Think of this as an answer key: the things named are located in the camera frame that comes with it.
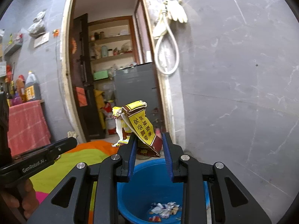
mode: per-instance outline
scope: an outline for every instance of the colorful blanket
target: colorful blanket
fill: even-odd
[[[75,149],[62,154],[61,158],[54,165],[30,178],[38,201],[41,203],[77,163],[85,162],[88,165],[99,163],[106,157],[115,154],[117,150],[118,148],[111,147],[111,143],[92,141],[80,144]],[[93,186],[89,223],[92,223],[95,187],[96,184]]]

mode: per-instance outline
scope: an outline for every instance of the label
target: label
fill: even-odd
[[[37,162],[29,164],[28,167],[23,168],[22,172],[26,173],[26,172],[30,171],[31,169],[34,169],[34,168],[36,168],[37,166],[39,166],[43,163],[45,163],[45,160],[42,158],[41,160],[38,160]]]
[[[0,62],[0,77],[4,77],[4,76],[6,76],[6,61]]]
[[[144,102],[144,101],[139,100],[139,101],[135,101],[133,103],[130,103],[130,104],[126,105],[126,106],[128,107],[128,109],[130,111],[132,111],[132,110],[135,110],[135,109],[138,109],[138,108],[146,107],[147,103]]]
[[[34,93],[34,87],[33,85],[26,88],[26,98],[29,101],[30,99],[34,99],[35,98],[35,93]]]
[[[141,110],[129,116],[135,131],[139,137],[149,146],[154,142],[154,128],[148,118],[145,116],[145,110]]]

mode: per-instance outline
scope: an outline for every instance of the doorway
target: doorway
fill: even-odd
[[[164,130],[163,108],[141,0],[73,0],[69,26],[73,107],[85,142],[119,140],[112,108],[147,102]]]

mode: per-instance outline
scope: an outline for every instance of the door frame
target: door frame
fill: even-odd
[[[72,19],[72,11],[74,10],[74,3],[75,0],[66,0],[65,7],[63,11],[63,17],[62,17],[62,26],[61,26],[61,40],[60,40],[60,60],[61,60],[61,81],[64,88],[65,93],[65,104],[67,107],[68,116],[70,118],[70,122],[78,134],[77,140],[80,143],[86,142],[86,138],[84,136],[84,131],[80,123],[78,111],[76,108],[75,100],[74,100],[74,93],[72,90],[72,84],[71,84],[71,75],[70,75],[70,57],[69,57],[69,29],[70,29],[70,22]],[[145,0],[142,0],[142,6],[143,11],[145,15],[145,19],[147,21],[147,33],[149,37],[149,43],[151,47],[152,54],[154,53],[154,41],[152,38],[152,31],[151,31],[151,25],[149,20],[149,15],[147,12],[147,9],[145,9],[146,4]],[[163,109],[163,119],[164,119],[164,125],[165,130],[170,133],[173,139],[175,139],[175,132],[173,128],[172,123],[172,104],[168,100],[167,96],[167,86],[165,84],[165,78],[160,73],[157,73],[155,70],[155,77],[156,77],[156,83],[158,87],[158,91],[160,92],[160,101],[161,106]]]

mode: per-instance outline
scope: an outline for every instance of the snack wrapper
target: snack wrapper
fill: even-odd
[[[115,119],[116,122],[116,133],[119,136],[119,141],[112,145],[113,147],[120,147],[124,144],[128,144],[130,135],[132,130],[129,126],[124,122],[121,117],[122,108],[121,107],[113,107],[112,109],[113,115],[112,118]]]
[[[146,107],[147,103],[139,100],[121,108],[113,108],[112,117],[116,120],[116,132],[120,137],[114,146],[127,144],[129,135],[133,132],[139,138],[137,154],[161,157],[162,139],[155,134],[151,122],[146,117]]]

